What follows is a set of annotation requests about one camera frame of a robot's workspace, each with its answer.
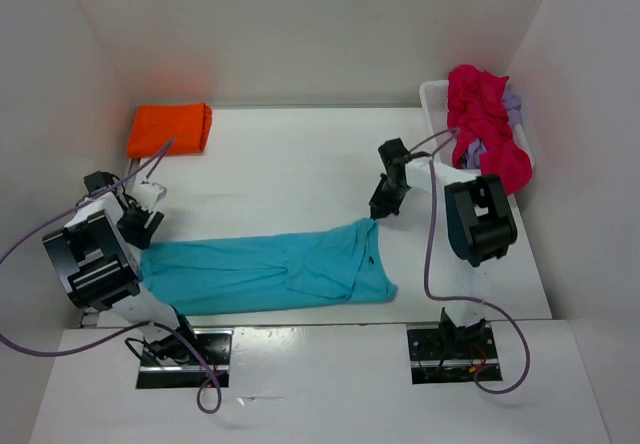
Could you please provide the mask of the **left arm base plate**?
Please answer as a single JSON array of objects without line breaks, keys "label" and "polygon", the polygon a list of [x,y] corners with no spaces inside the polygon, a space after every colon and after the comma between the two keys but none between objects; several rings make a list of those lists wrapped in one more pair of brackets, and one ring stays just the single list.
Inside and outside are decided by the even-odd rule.
[{"label": "left arm base plate", "polygon": [[[230,377],[231,329],[196,330],[189,338],[191,345],[217,376],[221,388],[227,388]],[[136,380],[138,390],[197,389],[207,383],[200,361],[175,337],[149,344],[145,340],[127,338],[125,344],[139,361]]]}]

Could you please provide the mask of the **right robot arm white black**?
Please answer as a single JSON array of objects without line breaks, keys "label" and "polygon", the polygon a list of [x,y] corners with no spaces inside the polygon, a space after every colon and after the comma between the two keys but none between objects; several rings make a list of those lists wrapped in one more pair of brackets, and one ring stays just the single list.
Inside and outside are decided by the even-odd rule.
[{"label": "right robot arm white black", "polygon": [[[478,271],[484,262],[505,257],[517,240],[517,226],[502,181],[495,174],[469,174],[437,162],[433,154],[407,149],[399,138],[384,142],[378,154],[384,173],[369,201],[373,219],[397,215],[412,189],[431,195],[424,290],[429,299],[443,305],[438,323],[440,349],[450,357],[462,356],[483,337],[486,309],[511,325],[515,323],[505,309],[487,300],[486,280]],[[450,248],[473,271],[460,291],[446,295],[435,294],[431,280],[440,199],[444,200]]]}]

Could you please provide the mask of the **cyan t shirt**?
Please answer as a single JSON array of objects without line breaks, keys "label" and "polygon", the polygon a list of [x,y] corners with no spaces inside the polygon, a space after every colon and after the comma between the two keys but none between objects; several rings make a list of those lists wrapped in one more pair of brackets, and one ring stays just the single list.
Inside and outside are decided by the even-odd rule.
[{"label": "cyan t shirt", "polygon": [[383,304],[397,294],[369,218],[320,232],[154,243],[141,271],[158,300],[187,316]]}]

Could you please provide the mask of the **orange t shirt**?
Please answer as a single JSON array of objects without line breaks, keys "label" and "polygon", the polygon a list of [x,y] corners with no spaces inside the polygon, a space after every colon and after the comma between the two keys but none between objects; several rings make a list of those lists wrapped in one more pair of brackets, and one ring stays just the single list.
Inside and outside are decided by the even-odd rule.
[{"label": "orange t shirt", "polygon": [[131,159],[154,155],[170,139],[167,154],[181,156],[202,153],[213,123],[213,112],[205,103],[138,107],[126,153]]}]

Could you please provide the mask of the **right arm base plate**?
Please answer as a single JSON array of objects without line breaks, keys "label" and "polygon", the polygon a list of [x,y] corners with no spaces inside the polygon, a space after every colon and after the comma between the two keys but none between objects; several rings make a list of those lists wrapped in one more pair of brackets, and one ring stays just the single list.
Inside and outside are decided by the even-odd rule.
[{"label": "right arm base plate", "polygon": [[407,347],[413,385],[501,382],[498,352],[490,325],[478,337],[445,346],[437,324],[408,326]]}]

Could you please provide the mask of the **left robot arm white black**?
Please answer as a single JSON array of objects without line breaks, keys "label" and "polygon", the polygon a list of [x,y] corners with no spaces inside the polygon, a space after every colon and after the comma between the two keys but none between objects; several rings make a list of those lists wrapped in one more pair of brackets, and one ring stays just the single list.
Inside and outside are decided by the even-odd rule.
[{"label": "left robot arm white black", "polygon": [[83,208],[46,235],[43,245],[77,308],[143,322],[150,363],[186,364],[197,356],[200,341],[180,312],[146,288],[141,267],[141,252],[164,219],[156,205],[167,189],[143,179],[131,194],[123,185],[106,190],[116,182],[116,175],[103,171],[85,176]]}]

